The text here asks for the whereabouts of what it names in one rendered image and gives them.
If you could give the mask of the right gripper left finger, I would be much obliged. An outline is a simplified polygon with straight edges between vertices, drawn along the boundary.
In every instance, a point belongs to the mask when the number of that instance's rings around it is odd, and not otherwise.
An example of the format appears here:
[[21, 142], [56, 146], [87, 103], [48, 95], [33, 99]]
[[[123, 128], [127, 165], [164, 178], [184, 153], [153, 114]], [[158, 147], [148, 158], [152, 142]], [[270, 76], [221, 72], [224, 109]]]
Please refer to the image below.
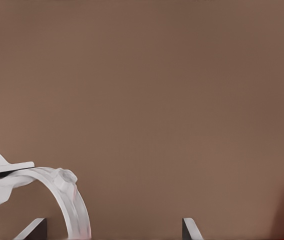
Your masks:
[[47, 240], [47, 219], [36, 218], [13, 240]]

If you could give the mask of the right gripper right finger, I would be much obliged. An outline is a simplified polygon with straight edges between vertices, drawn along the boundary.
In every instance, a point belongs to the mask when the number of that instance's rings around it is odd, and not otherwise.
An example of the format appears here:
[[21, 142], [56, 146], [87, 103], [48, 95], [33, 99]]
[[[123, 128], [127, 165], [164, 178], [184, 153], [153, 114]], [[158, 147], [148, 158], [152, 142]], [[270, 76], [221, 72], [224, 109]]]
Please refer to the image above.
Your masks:
[[182, 240], [204, 240], [193, 218], [182, 219]]

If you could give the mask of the white drainage pipe clamp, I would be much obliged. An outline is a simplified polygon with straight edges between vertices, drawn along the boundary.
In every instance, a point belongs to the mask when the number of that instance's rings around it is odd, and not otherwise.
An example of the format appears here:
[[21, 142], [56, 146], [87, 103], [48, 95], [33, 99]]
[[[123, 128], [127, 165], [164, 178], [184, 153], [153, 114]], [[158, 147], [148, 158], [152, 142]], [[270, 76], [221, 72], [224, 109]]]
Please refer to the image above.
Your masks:
[[62, 168], [35, 167], [17, 170], [5, 180], [40, 181], [55, 197], [65, 220], [69, 240], [90, 240], [91, 226], [87, 208], [76, 182], [76, 175]]

